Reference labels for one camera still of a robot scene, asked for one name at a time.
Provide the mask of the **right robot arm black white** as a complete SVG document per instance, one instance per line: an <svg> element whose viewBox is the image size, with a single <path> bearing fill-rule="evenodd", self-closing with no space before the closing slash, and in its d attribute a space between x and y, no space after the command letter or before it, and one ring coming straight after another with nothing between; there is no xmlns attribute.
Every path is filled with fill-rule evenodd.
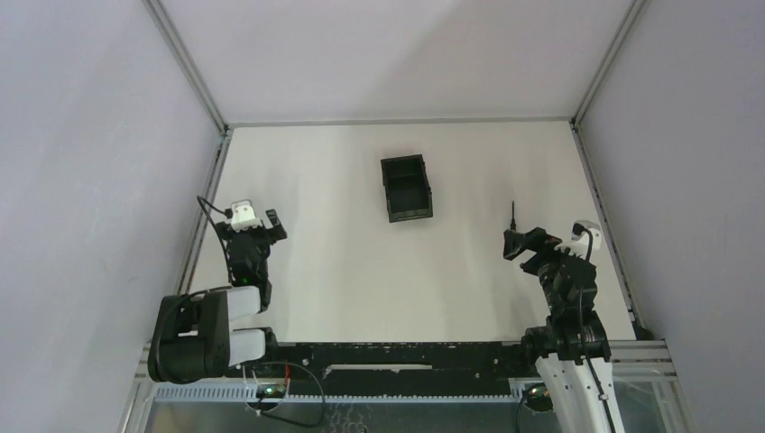
<svg viewBox="0 0 765 433"><path fill-rule="evenodd" d="M612 351L594 309L598 293L592 255L603 234L598 224L576 221L569 239L541 227L503 233L504 259L530 253L521 269L539 280L548 306L544 325L530 327L521 340L525 370L540 386L564 432L623 432L613 384Z"/></svg>

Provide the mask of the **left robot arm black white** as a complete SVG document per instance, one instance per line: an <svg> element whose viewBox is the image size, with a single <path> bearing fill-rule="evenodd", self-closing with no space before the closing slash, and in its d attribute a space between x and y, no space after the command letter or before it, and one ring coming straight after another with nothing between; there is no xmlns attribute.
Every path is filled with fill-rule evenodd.
<svg viewBox="0 0 765 433"><path fill-rule="evenodd" d="M249 205L230 214L216 225L230 282L161 300L147 360L154 382L188 384L222 377L243 363L261 376L281 367L282 353L269 327L236 330L233 323L270 307L268 259L272 246L288 235L273 209L266 212L269 226Z"/></svg>

